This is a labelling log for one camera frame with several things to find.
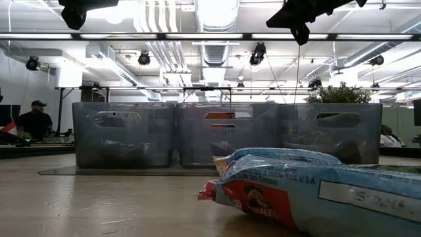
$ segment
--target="clear plastic bin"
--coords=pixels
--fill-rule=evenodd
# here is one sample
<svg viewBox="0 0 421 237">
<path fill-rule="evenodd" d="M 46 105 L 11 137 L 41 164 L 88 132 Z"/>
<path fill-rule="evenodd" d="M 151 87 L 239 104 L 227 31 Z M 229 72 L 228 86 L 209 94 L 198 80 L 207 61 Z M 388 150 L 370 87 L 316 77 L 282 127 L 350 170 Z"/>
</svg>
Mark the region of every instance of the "clear plastic bin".
<svg viewBox="0 0 421 237">
<path fill-rule="evenodd" d="M 213 167 L 214 157 L 244 147 L 276 147 L 276 103 L 179 103 L 177 148 L 184 167 Z"/>
<path fill-rule="evenodd" d="M 163 167 L 172 163 L 175 106 L 74 103 L 76 164 L 81 168 Z"/>
<path fill-rule="evenodd" d="M 278 147 L 319 151 L 348 164 L 378 164 L 382 104 L 280 105 Z"/>
</svg>

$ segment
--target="man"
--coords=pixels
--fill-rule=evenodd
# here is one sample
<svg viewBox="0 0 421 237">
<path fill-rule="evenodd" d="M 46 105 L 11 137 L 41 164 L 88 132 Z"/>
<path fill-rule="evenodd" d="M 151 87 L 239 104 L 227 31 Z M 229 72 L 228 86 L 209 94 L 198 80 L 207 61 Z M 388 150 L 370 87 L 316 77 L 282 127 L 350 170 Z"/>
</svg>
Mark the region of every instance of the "man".
<svg viewBox="0 0 421 237">
<path fill-rule="evenodd" d="M 380 134 L 381 147 L 405 147 L 405 144 L 392 133 L 392 129 L 387 125 L 382 125 Z"/>
<path fill-rule="evenodd" d="M 32 111 L 19 116 L 18 128 L 31 134 L 32 139 L 42 140 L 50 133 L 53 127 L 51 117 L 44 113 L 44 107 L 47 104 L 40 101 L 31 103 Z"/>
</svg>

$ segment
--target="green plant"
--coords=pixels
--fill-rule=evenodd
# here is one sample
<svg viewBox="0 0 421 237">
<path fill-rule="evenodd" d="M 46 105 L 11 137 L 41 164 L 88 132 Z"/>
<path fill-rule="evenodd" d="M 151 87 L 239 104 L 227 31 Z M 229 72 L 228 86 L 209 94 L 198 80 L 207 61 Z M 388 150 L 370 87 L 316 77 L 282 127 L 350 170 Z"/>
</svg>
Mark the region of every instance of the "green plant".
<svg viewBox="0 0 421 237">
<path fill-rule="evenodd" d="M 356 86 L 348 87 L 346 82 L 341 82 L 338 88 L 320 88 L 309 97 L 309 103 L 368 103 L 370 100 L 368 91 L 361 91 Z"/>
<path fill-rule="evenodd" d="M 23 139 L 32 139 L 32 135 L 29 132 L 24 132 L 22 134 Z"/>
</svg>

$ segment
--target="ceiling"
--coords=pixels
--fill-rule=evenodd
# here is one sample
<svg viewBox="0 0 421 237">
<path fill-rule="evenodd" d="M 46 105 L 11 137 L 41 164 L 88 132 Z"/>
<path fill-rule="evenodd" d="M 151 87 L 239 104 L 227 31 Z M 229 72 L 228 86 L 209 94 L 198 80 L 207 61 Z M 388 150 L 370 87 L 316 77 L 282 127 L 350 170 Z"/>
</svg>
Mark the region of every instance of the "ceiling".
<svg viewBox="0 0 421 237">
<path fill-rule="evenodd" d="M 316 22 L 308 24 L 312 33 L 390 33 L 408 21 L 419 18 L 421 20 L 421 0 L 387 0 L 387 7 L 379 10 L 381 1 L 368 0 L 367 5 L 360 9 L 355 2 L 334 11 L 333 15 L 322 15 Z M 120 0 L 120 5 L 125 6 L 122 14 L 127 16 L 120 24 L 110 24 L 103 14 L 90 14 L 81 32 L 135 32 L 132 16 L 133 1 Z M 177 1 L 176 22 L 182 32 L 195 32 L 195 13 L 193 0 Z M 66 24 L 60 18 L 61 7 L 58 1 L 11 1 L 0 0 L 0 31 L 9 31 L 9 6 L 10 23 L 12 32 L 69 32 Z M 268 29 L 265 22 L 282 7 L 282 1 L 274 0 L 241 0 L 236 31 L 237 32 L 288 32 L 286 29 Z M 159 10 L 156 9 L 158 22 Z M 120 85 L 119 77 L 109 68 L 98 66 L 92 59 L 86 58 L 86 41 L 12 41 L 13 47 L 26 49 L 60 49 L 71 55 L 76 60 L 89 68 L 90 73 L 84 74 L 84 80 L 96 80 L 102 84 Z M 140 51 L 148 50 L 144 41 L 102 41 L 103 46 L 111 46 L 117 52 L 118 61 L 132 74 L 144 78 L 143 84 L 157 85 L 159 81 L 154 76 L 159 76 L 160 65 L 151 57 L 151 63 L 140 66 L 137 62 Z M 316 67 L 331 58 L 348 57 L 370 42 L 309 42 L 301 48 L 294 41 L 266 41 L 267 57 L 260 64 L 259 70 L 251 72 L 248 60 L 253 50 L 255 41 L 241 41 L 238 46 L 231 46 L 225 79 L 227 84 L 234 86 L 238 76 L 244 76 L 246 86 L 267 87 L 276 86 L 274 78 L 281 86 L 295 86 Z M 375 81 L 387 78 L 419 66 L 421 42 L 404 43 L 383 54 L 385 63 L 382 66 L 360 65 L 344 71 L 345 75 L 352 71 L 359 76 L 358 85 L 370 86 Z M 201 79 L 201 59 L 199 49 L 191 41 L 182 41 L 182 49 L 188 68 L 191 70 L 192 82 Z M 326 72 L 319 75 L 322 80 L 329 83 L 332 75 Z M 392 81 L 389 86 L 401 86 L 408 82 L 421 79 L 419 74 L 403 77 Z"/>
</svg>

